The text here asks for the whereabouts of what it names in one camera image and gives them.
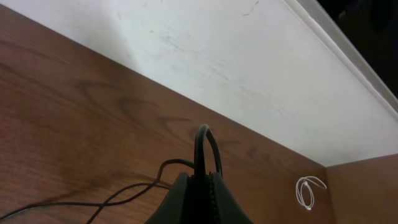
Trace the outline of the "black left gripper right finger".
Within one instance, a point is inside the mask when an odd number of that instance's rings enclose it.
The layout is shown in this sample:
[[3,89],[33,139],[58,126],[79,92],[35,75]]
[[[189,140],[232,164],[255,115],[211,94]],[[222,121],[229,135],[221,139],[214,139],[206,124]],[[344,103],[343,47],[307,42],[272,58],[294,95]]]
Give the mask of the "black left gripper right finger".
[[253,224],[219,173],[209,174],[210,200],[216,224]]

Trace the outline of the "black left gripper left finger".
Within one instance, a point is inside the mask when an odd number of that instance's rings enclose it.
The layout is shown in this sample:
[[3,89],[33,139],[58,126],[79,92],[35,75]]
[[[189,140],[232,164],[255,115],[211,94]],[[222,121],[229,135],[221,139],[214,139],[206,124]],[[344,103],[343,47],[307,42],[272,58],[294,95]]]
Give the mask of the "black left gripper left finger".
[[189,175],[181,172],[171,189],[145,224],[179,224],[182,219]]

